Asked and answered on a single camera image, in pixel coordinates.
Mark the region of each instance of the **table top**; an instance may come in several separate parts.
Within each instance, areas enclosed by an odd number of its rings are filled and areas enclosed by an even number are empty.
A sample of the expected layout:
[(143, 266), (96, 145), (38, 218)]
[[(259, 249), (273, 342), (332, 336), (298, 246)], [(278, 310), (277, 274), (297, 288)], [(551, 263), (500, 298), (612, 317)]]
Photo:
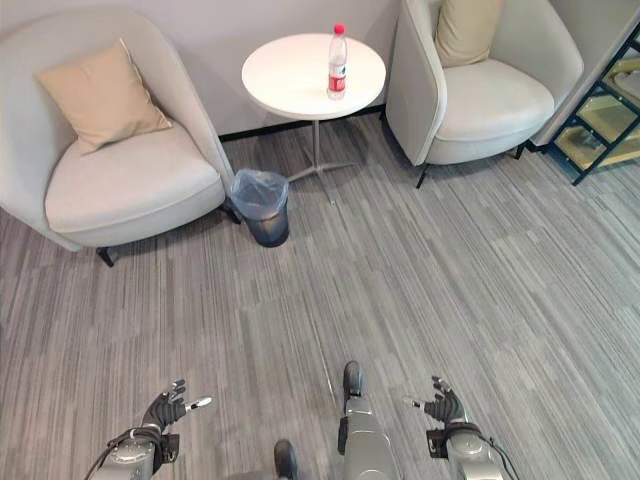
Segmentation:
[(284, 117), (328, 120), (354, 113), (382, 91), (384, 62), (372, 48), (347, 37), (345, 94), (331, 100), (330, 42), (328, 34), (304, 34), (267, 43), (245, 60), (242, 83), (259, 105)]

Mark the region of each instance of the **chair leg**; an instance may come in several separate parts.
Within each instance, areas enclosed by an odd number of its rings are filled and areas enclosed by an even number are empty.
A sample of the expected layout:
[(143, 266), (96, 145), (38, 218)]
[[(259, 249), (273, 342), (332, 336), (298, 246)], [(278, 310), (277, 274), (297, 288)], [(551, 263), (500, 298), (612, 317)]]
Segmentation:
[(420, 189), (422, 186), (422, 182), (424, 182), (424, 177), (427, 175), (427, 168), (429, 168), (429, 163), (424, 164), (424, 168), (422, 169), (422, 174), (420, 175), (420, 180), (418, 180), (418, 185), (416, 185), (417, 189)]
[(110, 247), (98, 247), (96, 249), (96, 253), (102, 259), (102, 261), (106, 263), (109, 268), (111, 268), (115, 264), (118, 256), (115, 254), (115, 252), (109, 252), (109, 249)]
[(516, 154), (513, 156), (513, 158), (515, 158), (516, 160), (520, 160), (520, 157), (522, 156), (522, 152), (524, 152), (524, 143), (521, 143), (520, 145), (518, 145), (518, 148), (516, 148)]
[(220, 205), (220, 210), (226, 213), (227, 216), (229, 217), (229, 220), (231, 220), (233, 223), (237, 225), (240, 225), (242, 223), (242, 216), (240, 216), (240, 214), (236, 212), (236, 209), (231, 203), (231, 200), (229, 200), (228, 198), (224, 201), (222, 205)]

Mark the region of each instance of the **plastic bottle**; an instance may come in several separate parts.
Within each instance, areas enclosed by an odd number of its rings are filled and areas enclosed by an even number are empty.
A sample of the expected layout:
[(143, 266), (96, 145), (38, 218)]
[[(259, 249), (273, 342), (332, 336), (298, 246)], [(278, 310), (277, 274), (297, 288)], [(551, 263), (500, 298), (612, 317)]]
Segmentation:
[(347, 67), (347, 40), (344, 38), (344, 24), (336, 23), (329, 47), (329, 88), (327, 95), (332, 100), (344, 97)]

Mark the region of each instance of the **throw pillow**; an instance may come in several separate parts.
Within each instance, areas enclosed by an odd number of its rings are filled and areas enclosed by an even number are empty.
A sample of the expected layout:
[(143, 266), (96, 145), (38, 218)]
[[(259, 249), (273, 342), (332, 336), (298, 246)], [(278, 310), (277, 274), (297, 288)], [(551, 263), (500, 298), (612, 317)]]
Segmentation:
[(78, 134), (81, 153), (171, 127), (151, 101), (122, 39), (71, 64), (37, 73)]
[(436, 50), (443, 67), (486, 60), (506, 0), (443, 0)]

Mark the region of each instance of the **wall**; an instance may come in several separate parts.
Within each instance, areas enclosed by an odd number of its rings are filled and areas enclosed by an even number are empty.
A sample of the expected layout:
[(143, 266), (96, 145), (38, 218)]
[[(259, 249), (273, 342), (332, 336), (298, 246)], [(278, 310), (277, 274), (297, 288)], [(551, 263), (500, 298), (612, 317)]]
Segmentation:
[(640, 0), (550, 2), (580, 50), (584, 73), (556, 115), (534, 137), (537, 145), (544, 145), (551, 140), (640, 18)]
[[(370, 45), (389, 65), (399, 0), (0, 0), (0, 36), (42, 15), (82, 5), (129, 5), (174, 41), (219, 134), (290, 121), (268, 114), (247, 97), (244, 59), (275, 38), (331, 32)], [(381, 103), (379, 98), (374, 103)]]

